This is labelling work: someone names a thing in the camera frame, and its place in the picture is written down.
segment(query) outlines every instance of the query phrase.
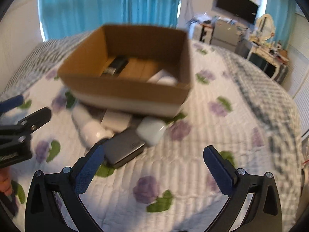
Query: open brown box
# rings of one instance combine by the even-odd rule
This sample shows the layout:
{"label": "open brown box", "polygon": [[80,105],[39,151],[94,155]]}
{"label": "open brown box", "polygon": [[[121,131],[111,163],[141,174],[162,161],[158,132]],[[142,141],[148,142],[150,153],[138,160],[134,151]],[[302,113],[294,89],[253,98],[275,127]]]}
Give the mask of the open brown box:
{"label": "open brown box", "polygon": [[[103,71],[118,55],[129,63],[118,76]],[[148,83],[161,69],[175,86]],[[64,61],[59,77],[82,102],[131,113],[175,116],[191,89],[187,34],[156,26],[105,25]]]}

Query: blue gripper pad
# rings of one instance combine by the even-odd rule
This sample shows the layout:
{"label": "blue gripper pad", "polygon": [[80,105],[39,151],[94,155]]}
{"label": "blue gripper pad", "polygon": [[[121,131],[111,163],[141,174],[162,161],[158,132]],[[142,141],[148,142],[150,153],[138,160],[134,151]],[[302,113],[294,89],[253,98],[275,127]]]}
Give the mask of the blue gripper pad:
{"label": "blue gripper pad", "polygon": [[233,178],[225,169],[224,165],[220,161],[220,158],[218,158],[218,156],[221,157],[221,155],[217,151],[215,151],[217,153],[215,154],[215,152],[212,151],[212,149],[215,150],[213,146],[207,146],[204,149],[203,152],[204,162],[208,167],[209,171],[211,172],[211,175],[216,181],[221,192],[224,195],[231,196],[231,194],[233,193]]}
{"label": "blue gripper pad", "polygon": [[16,97],[10,98],[6,101],[0,102],[0,114],[6,113],[15,107],[22,105],[24,102],[23,95],[18,95]]}
{"label": "blue gripper pad", "polygon": [[97,172],[98,168],[103,162],[104,159],[104,145],[98,145],[94,152],[92,149],[88,153],[92,153],[89,158],[87,155],[81,159],[88,159],[81,170],[75,176],[75,185],[74,191],[77,195],[83,194],[86,192],[87,188],[89,187],[95,173]]}

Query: teal curtain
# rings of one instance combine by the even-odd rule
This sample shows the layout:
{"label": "teal curtain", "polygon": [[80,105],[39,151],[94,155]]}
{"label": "teal curtain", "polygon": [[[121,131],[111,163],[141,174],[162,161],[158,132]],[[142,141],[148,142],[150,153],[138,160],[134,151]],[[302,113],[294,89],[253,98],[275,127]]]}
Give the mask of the teal curtain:
{"label": "teal curtain", "polygon": [[38,0],[46,39],[93,30],[106,23],[176,27],[179,0]]}
{"label": "teal curtain", "polygon": [[276,42],[280,40],[285,49],[288,47],[289,36],[293,30],[295,10],[295,0],[267,0],[265,13],[272,16],[276,27],[273,39]]}

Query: bed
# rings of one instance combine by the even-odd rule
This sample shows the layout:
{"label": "bed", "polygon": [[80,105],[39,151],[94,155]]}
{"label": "bed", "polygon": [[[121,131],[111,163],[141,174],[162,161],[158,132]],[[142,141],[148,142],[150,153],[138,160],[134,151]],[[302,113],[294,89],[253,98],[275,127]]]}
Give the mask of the bed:
{"label": "bed", "polygon": [[[57,68],[88,34],[39,44],[0,95],[0,101],[20,93],[25,98],[0,124],[16,123],[45,106],[53,112],[51,121],[33,133],[32,159],[11,167],[18,207],[13,221],[21,231],[34,172],[60,172],[87,153],[71,118],[75,99]],[[204,147],[213,145],[235,167],[274,174],[288,231],[295,222],[303,161],[294,102],[244,58],[195,41],[190,46],[194,88],[160,143],[119,169],[101,166],[81,200],[105,232],[204,231],[227,200],[203,162]],[[169,202],[166,210],[156,205],[163,197]],[[56,198],[68,226],[76,229]]]}

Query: wall-mounted tv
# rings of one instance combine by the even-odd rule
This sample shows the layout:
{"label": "wall-mounted tv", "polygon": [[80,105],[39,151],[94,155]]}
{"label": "wall-mounted tv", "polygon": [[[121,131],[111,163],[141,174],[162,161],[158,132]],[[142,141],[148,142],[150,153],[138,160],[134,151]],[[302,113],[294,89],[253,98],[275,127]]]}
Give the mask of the wall-mounted tv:
{"label": "wall-mounted tv", "polygon": [[253,24],[259,6],[250,0],[217,0],[217,7]]}

